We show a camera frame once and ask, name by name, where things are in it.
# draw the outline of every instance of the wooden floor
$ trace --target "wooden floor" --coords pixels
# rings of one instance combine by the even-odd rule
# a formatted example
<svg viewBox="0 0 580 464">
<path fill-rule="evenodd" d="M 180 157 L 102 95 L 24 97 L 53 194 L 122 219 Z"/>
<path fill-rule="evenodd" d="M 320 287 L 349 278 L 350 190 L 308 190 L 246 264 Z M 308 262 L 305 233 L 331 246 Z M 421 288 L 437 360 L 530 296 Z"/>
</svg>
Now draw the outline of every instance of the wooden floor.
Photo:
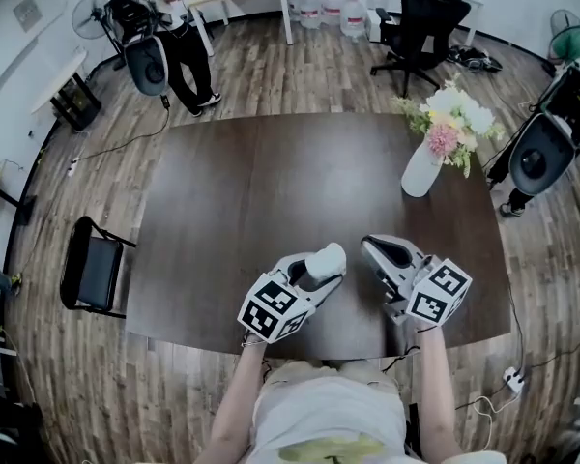
<svg viewBox="0 0 580 464">
<path fill-rule="evenodd" d="M 352 43 L 338 30 L 306 31 L 296 24 L 295 44 L 287 46 L 282 28 L 276 18 L 217 28 L 211 68 L 223 100 L 193 119 L 171 95 L 170 126 L 277 113 L 391 111 L 390 98 L 399 93 L 401 77 L 368 74 L 372 64 L 384 61 L 383 46 Z M 464 33 L 455 39 L 463 40 Z M 523 52 L 481 37 L 475 45 L 487 49 L 505 70 L 488 76 L 444 64 L 432 75 L 442 82 L 461 72 L 461 86 L 512 133 L 549 78 L 538 60 Z M 207 441 L 236 359 L 126 333 L 121 320 L 69 312 L 60 303 L 58 284 L 73 223 L 89 215 L 137 241 L 163 141 L 163 135 L 136 141 L 82 162 L 66 177 L 73 157 L 154 132 L 163 123 L 160 101 L 138 95 L 125 70 L 103 69 L 93 89 L 103 102 L 102 115 L 88 134 L 72 135 L 67 128 L 56 133 L 29 192 L 38 195 L 37 208 L 31 225 L 16 237 L 11 265 L 12 271 L 23 270 L 25 282 L 21 295 L 7 304 L 6 330 L 24 360 L 61 462 L 189 463 Z M 431 93 L 429 85 L 411 79 L 412 98 Z M 504 143 L 481 143 L 481 161 Z M 493 190 L 495 208 L 507 200 L 509 190 L 507 185 Z M 524 363 L 541 363 L 580 341 L 580 159 L 522 218 L 499 218 L 499 227 L 524 332 Z M 128 254 L 124 279 L 131 262 Z M 504 370 L 520 364 L 513 316 L 511 322 L 511 334 L 449 350 L 457 404 L 498 389 Z M 390 375 L 398 379 L 406 402 L 418 400 L 418 362 L 398 362 Z M 527 452 L 541 457 L 549 445 L 566 450 L 580 441 L 580 433 L 571 431 L 580 424 L 580 408 L 572 405 L 580 395 L 580 349 L 545 367 L 527 368 L 526 377 L 523 396 L 495 418 L 492 431 L 490 448 L 511 462 Z M 17 378 L 29 400 L 23 377 Z M 509 399 L 504 390 L 494 403 L 498 408 Z M 488 436 L 487 418 L 471 407 L 456 414 L 463 448 L 480 450 Z"/>
</svg>

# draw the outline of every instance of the pink flower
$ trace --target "pink flower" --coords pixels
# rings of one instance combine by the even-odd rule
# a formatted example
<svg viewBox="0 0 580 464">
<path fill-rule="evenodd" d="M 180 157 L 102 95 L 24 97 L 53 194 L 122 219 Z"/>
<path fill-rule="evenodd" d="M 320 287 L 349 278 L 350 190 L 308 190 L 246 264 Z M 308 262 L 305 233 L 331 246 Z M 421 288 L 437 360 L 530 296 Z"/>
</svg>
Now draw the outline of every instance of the pink flower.
<svg viewBox="0 0 580 464">
<path fill-rule="evenodd" d="M 448 124 L 434 124 L 427 132 L 427 145 L 439 158 L 446 157 L 457 148 L 458 129 Z"/>
</svg>

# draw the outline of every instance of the white sneaker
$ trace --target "white sneaker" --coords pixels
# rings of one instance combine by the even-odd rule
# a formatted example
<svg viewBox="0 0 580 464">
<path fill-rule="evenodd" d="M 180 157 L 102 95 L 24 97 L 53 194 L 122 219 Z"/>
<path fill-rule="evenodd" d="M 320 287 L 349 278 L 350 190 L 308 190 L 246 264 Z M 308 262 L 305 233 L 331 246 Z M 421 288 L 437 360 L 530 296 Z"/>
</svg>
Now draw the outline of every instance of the white sneaker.
<svg viewBox="0 0 580 464">
<path fill-rule="evenodd" d="M 198 106 L 209 106 L 215 103 L 219 103 L 220 100 L 221 93 L 213 93 L 213 95 L 209 98 L 208 101 L 204 101 L 203 103 L 200 103 Z"/>
</svg>

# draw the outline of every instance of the dark wooden table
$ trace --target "dark wooden table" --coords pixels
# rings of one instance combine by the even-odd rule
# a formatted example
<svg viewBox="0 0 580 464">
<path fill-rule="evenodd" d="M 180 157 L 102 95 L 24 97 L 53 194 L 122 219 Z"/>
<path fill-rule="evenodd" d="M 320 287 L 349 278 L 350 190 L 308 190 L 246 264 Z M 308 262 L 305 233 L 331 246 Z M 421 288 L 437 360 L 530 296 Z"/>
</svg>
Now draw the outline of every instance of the dark wooden table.
<svg viewBox="0 0 580 464">
<path fill-rule="evenodd" d="M 343 246 L 348 275 L 308 324 L 267 353 L 295 359 L 397 355 L 384 290 L 361 238 L 392 234 L 450 258 L 473 279 L 446 323 L 448 346 L 509 332 L 508 276 L 479 161 L 444 167 L 427 196 L 400 187 L 420 140 L 395 115 L 306 114 L 171 130 L 149 189 L 131 274 L 127 330 L 238 353 L 236 317 L 285 255 Z"/>
</svg>

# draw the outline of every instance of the flower vase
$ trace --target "flower vase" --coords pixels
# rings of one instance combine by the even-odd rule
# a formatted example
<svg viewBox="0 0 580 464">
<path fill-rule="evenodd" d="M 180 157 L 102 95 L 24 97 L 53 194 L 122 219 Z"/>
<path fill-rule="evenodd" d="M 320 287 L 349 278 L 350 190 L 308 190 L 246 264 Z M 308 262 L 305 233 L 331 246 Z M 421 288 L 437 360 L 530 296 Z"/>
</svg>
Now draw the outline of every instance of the flower vase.
<svg viewBox="0 0 580 464">
<path fill-rule="evenodd" d="M 441 171 L 443 161 L 427 145 L 427 137 L 417 148 L 402 175 L 404 192 L 413 197 L 427 194 Z"/>
</svg>

